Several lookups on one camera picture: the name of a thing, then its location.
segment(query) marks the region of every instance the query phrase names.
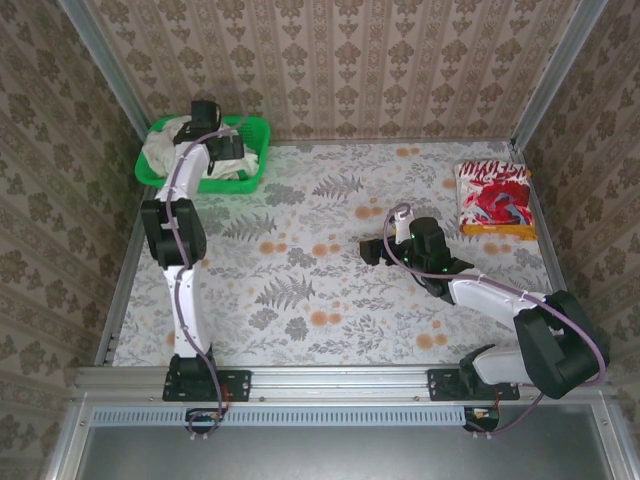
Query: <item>green basket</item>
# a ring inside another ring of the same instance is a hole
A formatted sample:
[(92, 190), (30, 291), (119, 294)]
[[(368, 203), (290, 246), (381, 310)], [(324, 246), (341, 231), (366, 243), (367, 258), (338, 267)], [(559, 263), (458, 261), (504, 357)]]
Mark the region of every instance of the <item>green basket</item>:
[[(149, 132), (159, 132), (165, 123), (175, 117), (176, 116), (173, 115), (161, 118), (151, 126)], [(242, 117), (235, 115), (225, 116), (224, 123), (232, 127), (238, 123), (241, 118)], [(258, 173), (246, 180), (200, 180), (198, 193), (238, 194), (256, 191), (267, 163), (267, 150), (269, 147), (269, 139), (271, 138), (271, 128), (266, 120), (260, 117), (249, 117), (245, 124), (239, 128), (239, 133), (242, 135), (244, 144), (255, 150), (258, 155)], [(156, 188), (162, 188), (166, 181), (166, 178), (159, 177), (151, 169), (142, 150), (140, 150), (140, 155), (138, 155), (138, 161), (136, 162), (136, 178), (140, 183)]]

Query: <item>colorful package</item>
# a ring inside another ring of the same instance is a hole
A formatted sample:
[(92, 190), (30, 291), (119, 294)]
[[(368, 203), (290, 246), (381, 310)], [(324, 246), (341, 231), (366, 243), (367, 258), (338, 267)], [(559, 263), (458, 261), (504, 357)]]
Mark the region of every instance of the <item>colorful package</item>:
[(525, 165), (499, 160), (456, 165), (460, 230), (466, 235), (504, 233), (536, 240)]

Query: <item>white cloth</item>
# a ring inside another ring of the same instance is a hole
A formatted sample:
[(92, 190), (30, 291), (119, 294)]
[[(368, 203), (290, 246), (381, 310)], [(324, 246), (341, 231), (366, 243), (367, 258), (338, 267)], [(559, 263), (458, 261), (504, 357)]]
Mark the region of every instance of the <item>white cloth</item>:
[[(182, 126), (191, 120), (191, 115), (176, 117), (165, 123), (159, 132), (149, 132), (142, 146), (142, 153), (147, 159), (151, 170), (159, 177), (166, 177), (175, 162), (176, 154), (173, 146), (173, 138), (178, 134)], [(222, 123), (220, 128), (228, 126)], [(244, 157), (237, 160), (224, 160), (216, 162), (211, 175), (205, 171), (202, 178), (216, 180), (238, 180), (238, 172), (244, 170), (247, 177), (251, 178), (258, 173), (258, 156), (244, 146)]]

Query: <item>floral mat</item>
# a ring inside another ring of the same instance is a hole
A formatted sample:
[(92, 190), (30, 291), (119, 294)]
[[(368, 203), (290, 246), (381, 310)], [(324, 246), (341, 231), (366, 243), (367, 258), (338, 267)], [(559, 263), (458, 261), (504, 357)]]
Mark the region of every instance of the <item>floral mat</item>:
[[(550, 285), (536, 242), (466, 237), (453, 167), (509, 160), (504, 142), (317, 145), (269, 149), (251, 195), (199, 195), (207, 233), (201, 295), (220, 365), (457, 362), (515, 332), (431, 297), (396, 267), (364, 264), (390, 207), (435, 217), (452, 254), (530, 291)], [(174, 325), (167, 286), (145, 243), (114, 365), (166, 365)]]

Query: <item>wall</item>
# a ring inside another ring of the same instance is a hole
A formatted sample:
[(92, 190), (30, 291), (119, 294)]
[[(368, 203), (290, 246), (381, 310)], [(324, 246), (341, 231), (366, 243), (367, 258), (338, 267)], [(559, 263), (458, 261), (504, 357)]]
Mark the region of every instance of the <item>wall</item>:
[(509, 137), (577, 1), (89, 4), (149, 119), (235, 84), (275, 139), (328, 140)]
[(38, 478), (97, 348), (139, 141), (55, 1), (0, 2), (0, 478)]
[(524, 153), (640, 438), (640, 2), (609, 2)]

